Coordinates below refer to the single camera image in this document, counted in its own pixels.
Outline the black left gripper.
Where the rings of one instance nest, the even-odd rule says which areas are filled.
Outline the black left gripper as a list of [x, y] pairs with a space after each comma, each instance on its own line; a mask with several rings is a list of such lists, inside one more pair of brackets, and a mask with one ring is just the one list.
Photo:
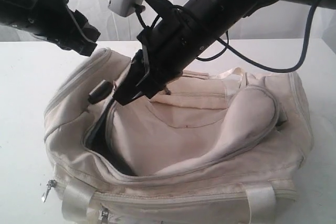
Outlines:
[[101, 33], [78, 10], [71, 11], [70, 17], [67, 3], [68, 0], [32, 0], [26, 31], [60, 48], [71, 48], [90, 57]]

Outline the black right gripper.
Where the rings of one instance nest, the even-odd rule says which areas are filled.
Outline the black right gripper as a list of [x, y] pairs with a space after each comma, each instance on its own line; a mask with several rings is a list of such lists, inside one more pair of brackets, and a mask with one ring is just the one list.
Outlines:
[[142, 49], [113, 98], [120, 105], [143, 96], [152, 98], [227, 30], [228, 13], [223, 6], [165, 8], [162, 21], [141, 35]]

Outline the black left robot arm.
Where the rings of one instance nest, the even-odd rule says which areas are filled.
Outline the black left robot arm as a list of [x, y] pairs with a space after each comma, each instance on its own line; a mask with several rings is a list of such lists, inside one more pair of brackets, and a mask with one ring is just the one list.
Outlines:
[[91, 56], [100, 32], [69, 0], [1, 0], [1, 25], [30, 33], [37, 39]]

